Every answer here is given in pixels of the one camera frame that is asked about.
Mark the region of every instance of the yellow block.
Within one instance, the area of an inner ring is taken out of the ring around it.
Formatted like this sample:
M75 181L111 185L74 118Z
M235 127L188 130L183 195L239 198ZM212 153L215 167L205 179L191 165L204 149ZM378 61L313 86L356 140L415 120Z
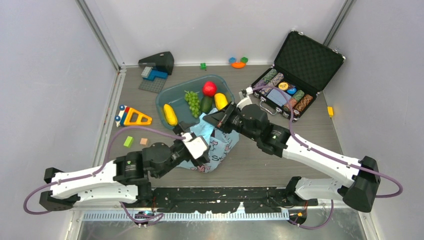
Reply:
M138 114L138 116L137 116L137 120L131 122L131 118L133 117L133 114ZM152 124L151 117L147 116L146 114L140 111L135 110L132 107L129 108L125 121L123 123L124 126L148 126L150 124Z
M330 118L332 118L334 116L333 107L328 106L327 110L328 110L328 115L330 116Z

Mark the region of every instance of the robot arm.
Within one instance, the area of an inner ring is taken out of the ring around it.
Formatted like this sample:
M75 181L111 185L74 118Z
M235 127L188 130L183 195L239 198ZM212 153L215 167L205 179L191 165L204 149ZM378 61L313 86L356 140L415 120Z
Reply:
M242 100L236 105L230 103L224 109L206 115L203 119L225 133L232 130L252 139L264 153L284 157L306 164L331 178L307 179L293 177L286 187L287 199L296 204L299 200L333 199L343 200L348 206L361 212L370 212L380 185L380 177L350 167L361 166L378 172L377 162L365 156L363 159L344 156L315 145L295 135L297 140L306 143L309 148L300 145L290 131L271 123L266 112L252 104L249 94L252 88L242 91ZM348 165L338 163L311 148L343 160Z
M97 175L68 182L65 179L90 175L100 168L93 167L74 172L62 172L47 168L44 174L46 183L52 185L50 191L40 195L40 204L49 211L63 211L73 206L97 203L123 202L139 203L147 206L152 201L152 187L149 175L161 178L182 161L191 161L195 166L209 162L209 144L202 136L185 132L189 125L180 123L174 128L176 134L185 137L175 140L169 147L156 142L141 151L133 151L106 163Z
M206 115L203 119L225 133L233 130L252 139L264 153L280 158L295 160L317 169L331 178L307 179L292 177L285 189L285 196L293 205L310 199L343 200L348 206L361 212L370 212L380 185L380 177L350 167L361 166L378 172L374 159L365 156L362 160L347 157L317 146L282 126L271 123L266 112L252 104L248 97L252 88L242 91L242 100L230 103L222 110ZM161 178L182 161L192 161L195 166L209 162L209 145L201 136L188 132L189 125L180 123L174 133L185 137L175 140L171 147L157 142L141 151L130 152L108 162L96 176L80 180L61 180L90 175L99 167L76 172L62 172L55 168L46 169L44 180L52 185L50 191L41 193L40 204L49 211L71 209L92 201L137 203L148 206L153 200L148 172ZM309 148L300 145L306 143ZM335 162L311 148L343 160Z

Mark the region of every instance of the cable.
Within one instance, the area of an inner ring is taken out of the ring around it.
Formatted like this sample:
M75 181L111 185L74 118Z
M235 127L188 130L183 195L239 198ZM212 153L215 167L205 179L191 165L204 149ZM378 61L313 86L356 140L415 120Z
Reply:
M295 207L295 205L292 206L283 206L282 204L279 204L274 198L269 197L269 199L271 199L275 204L277 204L277 206L282 207L284 209L292 209Z
M297 223L296 223L296 221L298 220L298 217L296 217L296 219L294 220L294 221L292 221L292 220L288 220L291 224L293 224L293 225L296 225L296 226L298 226L299 228L301 228L301 229L308 229L308 230L316 230L316 229L320 229L320 228L323 228L323 227L325 227L329 222L330 222L330 219L331 219L331 217L333 216L333 212L334 212L334 201L333 200L331 200L331 210L330 210L330 214L328 215L328 218L327 218L327 220L323 223L323 224L321 224L321 225L319 225L319 226L304 226L304 225L298 225Z
M265 86L259 86L259 87L253 88L253 91L260 90L260 89L263 89L263 88L269 88L269 87L270 86L266 86L266 85ZM273 89L276 89L277 91L279 91L281 93L281 95L285 98L285 100L287 102L289 102L289 99L284 94L284 91L283 90L281 90L281 89L279 89L278 87L275 87L275 86L272 87L272 88ZM309 146L306 143L304 143L303 141L299 140L296 137L295 133L293 132L293 128L292 128L292 122L293 122L293 118L294 118L293 108L292 108L292 106L290 104L288 104L288 108L290 109L290 120L288 121L288 129L290 131L291 136L293 137L294 140L296 140L296 142L298 142L300 145L304 146L307 149L310 149L311 151L313 151L313 152L315 152L315 153L317 153L317 154L319 154L321 156L324 156L324 157L326 157L328 159L331 159L331 160L336 161L336 162L338 162L340 164L343 164L343 165L347 165L347 166L349 165L348 162L343 161L343 160L340 160L340 159L337 159L337 158L335 158L333 156L330 156L330 155L328 155L328 154L326 154L326 153L324 153L322 151L319 151L318 149L315 149L313 147L309 148ZM370 169L365 168L365 167L362 167L362 166L357 166L357 165L349 165L349 166L352 167L352 168L355 168L355 169L358 169L358 170L361 170L361 171L370 173L370 174L377 175L377 176L379 176L381 178L387 179L387 180L393 182L394 184L396 184L397 187L399 188L398 191L395 192L395 193L385 194L385 195L376 195L375 196L376 198L379 198L379 199L393 198L393 197L399 196L404 191L404 187L402 186L402 184L398 180L394 179L391 176L388 176L388 175L386 175L384 173L381 173L381 172L378 172L378 171L370 170Z
M93 176L95 176L96 174L100 173L100 172L101 172L101 171L105 168L106 164L110 161L110 160L109 160L109 156L110 156L110 154L111 154L111 146L112 146L112 144L115 142L115 140L117 139L117 137L118 137L120 134L122 134L123 132L129 131L129 130L132 130L132 129L146 130L146 131L150 131L150 132L152 132L152 133L156 133L156 134L159 134L159 135L162 135L162 136L165 136L165 137L169 137L169 138L172 138L172 139L177 139L177 140L183 140L183 139L185 139L185 137L183 137L183 136L171 135L171 134L168 134L168 133L165 133L165 132L162 132L162 131L156 130L156 129L148 128L148 127L145 127L145 126L126 126L126 127L122 128L122 129L119 129L119 130L118 130L118 131L117 131L117 132L113 135L112 139L109 141L109 144L107 145L107 148L106 148L106 154L104 155L103 164L100 166L100 168L99 168L99 169L95 170L92 174L86 174L86 175L82 175L82 176L76 176L76 177L71 177L71 178L67 178L67 179L61 179L61 180L59 180L59 182L60 182L60 183L67 183L67 182L71 182L71 181L75 181L75 180L86 179L86 178L93 177ZM58 182L58 181L53 181L53 182L51 182L51 183L48 183L48 184L42 185L42 186L40 186L39 188L37 188L37 189L35 189L34 191L32 191L30 194L28 194L28 196L26 196L25 200L23 201L23 210L24 210L27 214L31 214L31 215L42 215L42 214L48 214L48 213L50 213L51 211L31 211L31 210L29 210L29 209L28 209L28 201L29 201L29 200L30 200L30 198L31 198L34 194L36 194L37 192L39 192L39 191L41 191L41 190L43 190L43 189L45 189L45 188L48 188L48 187L50 187L50 186L53 186L53 185L59 184L59 182ZM122 203L121 203L121 205L122 205L122 207L124 208L124 211L125 211L126 213L128 213L128 211L126 211L127 209L125 208L125 206L124 206Z
M164 214L163 213L159 213L157 215L151 216L151 217L146 218L146 219L143 219L143 220L137 220L133 216L131 216L131 214L128 212L128 210L125 207L125 205L124 205L123 202L120 202L120 205L122 206L122 208L125 211L125 213L128 216L128 218L131 219L136 224L143 224L143 223L146 223L146 222L148 222L148 221L150 221L152 219L155 219L155 218L159 217L159 219L155 220L154 222L151 222L151 223L147 224L146 227L149 227L149 226L152 226L152 225L157 224L164 217Z

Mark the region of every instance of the black briefcase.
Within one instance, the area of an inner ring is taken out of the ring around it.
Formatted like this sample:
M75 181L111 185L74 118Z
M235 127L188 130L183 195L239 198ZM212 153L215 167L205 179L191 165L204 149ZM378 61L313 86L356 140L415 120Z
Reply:
M290 118L291 105L296 122L312 105L318 94L327 86L345 61L345 57L321 43L305 36L302 32L289 32L274 64L266 70L251 87L274 86L284 91L289 99L272 88L254 91L260 99L260 107L271 115L282 114Z

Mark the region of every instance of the orange toy piece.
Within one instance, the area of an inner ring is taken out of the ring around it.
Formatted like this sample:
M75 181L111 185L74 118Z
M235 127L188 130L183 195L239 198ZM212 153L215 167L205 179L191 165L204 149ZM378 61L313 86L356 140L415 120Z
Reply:
M245 66L246 66L246 63L244 63L244 62L231 63L231 67L233 67L235 69L241 69L241 68L244 68Z
M133 117L133 114L138 114L137 120L131 122L131 118ZM128 114L124 121L124 126L148 126L152 124L152 118L147 116L146 114L135 110L134 108L130 108L128 110Z

